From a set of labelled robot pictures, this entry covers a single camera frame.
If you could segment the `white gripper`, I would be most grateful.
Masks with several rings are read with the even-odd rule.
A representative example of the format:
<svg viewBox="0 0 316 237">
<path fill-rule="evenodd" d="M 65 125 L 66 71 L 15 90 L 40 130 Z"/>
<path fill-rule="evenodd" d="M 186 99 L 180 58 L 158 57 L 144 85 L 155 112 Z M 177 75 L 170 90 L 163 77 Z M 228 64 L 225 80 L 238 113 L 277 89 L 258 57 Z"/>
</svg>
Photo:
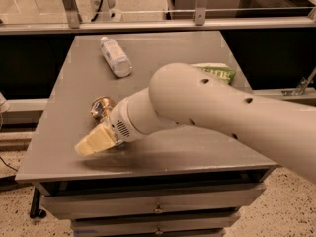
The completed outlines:
<svg viewBox="0 0 316 237">
<path fill-rule="evenodd" d="M 121 100 L 112 109 L 110 124 L 117 137 L 124 142 L 133 142 L 144 138 L 144 135 L 131 122 L 128 114 L 128 98 Z M 105 125 L 99 124 L 75 145 L 75 150 L 83 156 L 88 156 L 115 145 L 116 139 L 111 131 Z"/>
</svg>

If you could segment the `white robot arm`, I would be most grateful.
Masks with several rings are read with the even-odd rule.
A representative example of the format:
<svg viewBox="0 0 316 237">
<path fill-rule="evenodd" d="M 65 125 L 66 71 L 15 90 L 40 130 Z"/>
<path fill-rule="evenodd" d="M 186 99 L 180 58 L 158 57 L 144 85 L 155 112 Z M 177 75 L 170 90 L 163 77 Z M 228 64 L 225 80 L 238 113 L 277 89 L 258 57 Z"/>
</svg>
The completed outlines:
<svg viewBox="0 0 316 237">
<path fill-rule="evenodd" d="M 158 69 L 147 88 L 106 111 L 75 146 L 84 156 L 178 125 L 233 137 L 316 182 L 316 108 L 256 96 L 184 63 Z"/>
</svg>

